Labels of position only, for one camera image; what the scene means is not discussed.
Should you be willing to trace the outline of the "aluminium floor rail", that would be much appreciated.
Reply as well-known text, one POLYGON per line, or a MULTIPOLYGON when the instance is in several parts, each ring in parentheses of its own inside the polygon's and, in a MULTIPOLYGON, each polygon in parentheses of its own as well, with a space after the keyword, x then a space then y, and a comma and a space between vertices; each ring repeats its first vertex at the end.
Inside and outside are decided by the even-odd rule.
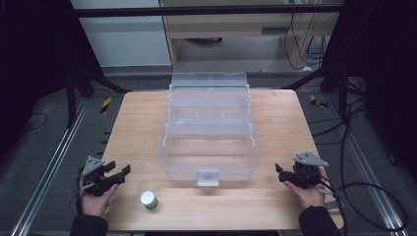
POLYGON ((30 227, 37 216, 37 213, 49 191, 49 188, 57 174, 60 165, 71 145, 81 122, 86 114, 86 110, 89 105, 88 98, 82 98, 80 106, 76 110, 76 117, 73 124, 65 130, 63 137, 56 150, 54 151, 46 169, 43 172, 30 200, 25 207, 25 210, 19 217, 15 226, 11 230, 10 236, 27 236, 30 231, 30 227))
POLYGON ((409 236, 406 230, 408 223, 408 214, 402 207, 401 202, 388 190, 381 186, 380 180, 377 178, 373 169, 365 159, 365 155, 359 148, 359 145, 353 134, 350 133, 350 113, 347 111, 346 122, 343 122, 339 117, 336 100, 331 95, 326 95, 325 99, 328 102, 330 110, 333 112, 336 120, 341 124, 340 130, 342 133, 342 140, 340 143, 340 182, 341 187, 339 192, 344 195, 346 204, 364 221, 368 222, 380 230, 388 232, 390 236, 409 236), (345 183, 344 174, 344 156, 346 150, 350 151, 351 157, 356 163, 356 166, 363 178, 362 182, 345 183), (382 225, 378 224, 375 220, 371 220, 365 215, 364 210, 360 209, 353 204, 346 190, 349 187, 364 187, 370 193, 372 200, 380 213, 382 225))

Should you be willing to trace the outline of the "person's right hand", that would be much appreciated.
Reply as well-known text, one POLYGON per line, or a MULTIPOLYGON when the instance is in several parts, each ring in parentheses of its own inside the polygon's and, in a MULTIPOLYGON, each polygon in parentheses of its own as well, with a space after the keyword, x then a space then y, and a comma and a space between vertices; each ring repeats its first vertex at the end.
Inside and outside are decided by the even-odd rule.
POLYGON ((284 185, 296 196, 302 209, 307 209, 309 207, 323 207, 325 205, 326 197, 322 193, 322 190, 326 187, 322 183, 309 189, 299 188, 288 181, 285 181, 284 185))

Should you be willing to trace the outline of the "black metal frame bar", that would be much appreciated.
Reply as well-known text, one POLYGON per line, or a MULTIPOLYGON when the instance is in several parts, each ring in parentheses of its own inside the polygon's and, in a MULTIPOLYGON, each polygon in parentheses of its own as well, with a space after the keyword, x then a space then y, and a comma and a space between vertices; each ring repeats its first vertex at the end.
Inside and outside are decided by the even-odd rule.
POLYGON ((158 8, 78 9, 72 11, 79 18, 198 16, 285 13, 335 13, 342 12, 343 4, 318 5, 242 5, 242 6, 190 6, 158 8))

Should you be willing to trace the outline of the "yellow black striped tape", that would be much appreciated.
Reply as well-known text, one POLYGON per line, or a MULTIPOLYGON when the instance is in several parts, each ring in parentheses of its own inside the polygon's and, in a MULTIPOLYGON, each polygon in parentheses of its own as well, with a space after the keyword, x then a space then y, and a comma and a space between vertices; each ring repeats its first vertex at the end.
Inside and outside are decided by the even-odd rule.
POLYGON ((321 108, 327 108, 328 107, 328 104, 327 103, 325 103, 325 102, 318 102, 317 97, 314 94, 311 94, 310 95, 310 101, 311 101, 311 104, 317 105, 317 106, 319 106, 321 108))
POLYGON ((106 113, 106 111, 107 111, 107 109, 109 107, 109 104, 110 104, 111 100, 112 100, 112 97, 106 97, 104 99, 103 104, 102 104, 102 106, 100 108, 99 114, 106 113))

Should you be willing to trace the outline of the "person's left hand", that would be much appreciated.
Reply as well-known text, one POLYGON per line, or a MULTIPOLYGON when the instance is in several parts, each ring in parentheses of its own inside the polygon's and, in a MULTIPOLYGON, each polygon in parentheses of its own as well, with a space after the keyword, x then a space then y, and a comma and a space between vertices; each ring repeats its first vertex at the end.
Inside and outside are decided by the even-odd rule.
POLYGON ((81 213, 84 215, 103 217, 118 187, 118 184, 114 184, 107 192, 99 197, 80 191, 80 202, 78 206, 81 208, 81 213))

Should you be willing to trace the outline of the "small white-topped green can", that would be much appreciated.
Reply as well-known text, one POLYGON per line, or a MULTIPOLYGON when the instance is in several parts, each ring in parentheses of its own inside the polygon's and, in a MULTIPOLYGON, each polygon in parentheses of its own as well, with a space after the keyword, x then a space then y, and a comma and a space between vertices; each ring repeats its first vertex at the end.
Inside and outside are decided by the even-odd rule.
POLYGON ((141 195, 141 203, 147 208, 147 209, 155 209, 158 205, 158 200, 156 198, 156 195, 152 191, 145 191, 141 195))

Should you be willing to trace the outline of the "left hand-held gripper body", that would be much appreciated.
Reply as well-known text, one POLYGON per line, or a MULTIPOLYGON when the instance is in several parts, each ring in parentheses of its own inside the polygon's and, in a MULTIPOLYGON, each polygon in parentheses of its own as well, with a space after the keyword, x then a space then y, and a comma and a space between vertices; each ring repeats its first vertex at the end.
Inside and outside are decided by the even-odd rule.
POLYGON ((83 185, 81 190, 93 196, 102 196, 114 184, 122 184, 125 182, 125 176, 121 171, 109 177, 105 176, 105 163, 100 158, 89 156, 85 166, 82 168, 83 185))

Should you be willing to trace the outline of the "clear plastic storage box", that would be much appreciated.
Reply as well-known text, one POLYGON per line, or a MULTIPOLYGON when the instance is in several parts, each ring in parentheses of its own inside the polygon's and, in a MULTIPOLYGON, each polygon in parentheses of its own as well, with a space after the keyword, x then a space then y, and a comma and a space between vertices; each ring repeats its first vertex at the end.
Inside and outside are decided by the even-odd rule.
POLYGON ((175 73, 157 162, 174 181, 200 187, 248 181, 260 164, 244 73, 175 73))

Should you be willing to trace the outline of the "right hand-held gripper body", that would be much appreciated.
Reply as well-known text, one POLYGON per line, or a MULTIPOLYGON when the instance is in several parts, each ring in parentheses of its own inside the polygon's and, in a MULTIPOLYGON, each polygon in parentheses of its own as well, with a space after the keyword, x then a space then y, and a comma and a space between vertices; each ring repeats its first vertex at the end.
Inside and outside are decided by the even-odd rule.
POLYGON ((283 169, 283 173, 278 175, 280 182, 288 181, 302 189, 309 189, 321 183, 320 167, 328 167, 326 161, 309 151, 296 154, 293 160, 293 171, 283 169))

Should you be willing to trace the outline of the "wooden desk with drawers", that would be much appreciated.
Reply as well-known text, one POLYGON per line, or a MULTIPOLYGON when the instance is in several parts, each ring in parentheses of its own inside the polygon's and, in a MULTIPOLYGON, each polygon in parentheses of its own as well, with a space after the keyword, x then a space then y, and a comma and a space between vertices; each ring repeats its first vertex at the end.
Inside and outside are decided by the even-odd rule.
MULTIPOLYGON (((158 0, 162 7, 340 4, 343 0, 158 0)), ((185 38, 278 36, 290 65, 307 63, 305 54, 314 36, 330 36, 338 13, 165 16, 165 34, 173 66, 185 38)))

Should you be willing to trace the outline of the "white cabinet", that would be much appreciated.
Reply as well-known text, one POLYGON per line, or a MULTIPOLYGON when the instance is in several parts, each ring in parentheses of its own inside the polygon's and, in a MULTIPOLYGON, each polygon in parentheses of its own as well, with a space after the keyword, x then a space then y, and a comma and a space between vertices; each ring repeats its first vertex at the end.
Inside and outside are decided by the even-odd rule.
MULTIPOLYGON (((75 9, 158 7, 158 0, 71 0, 75 9)), ((82 18, 81 23, 101 67, 170 66, 160 16, 82 18)))

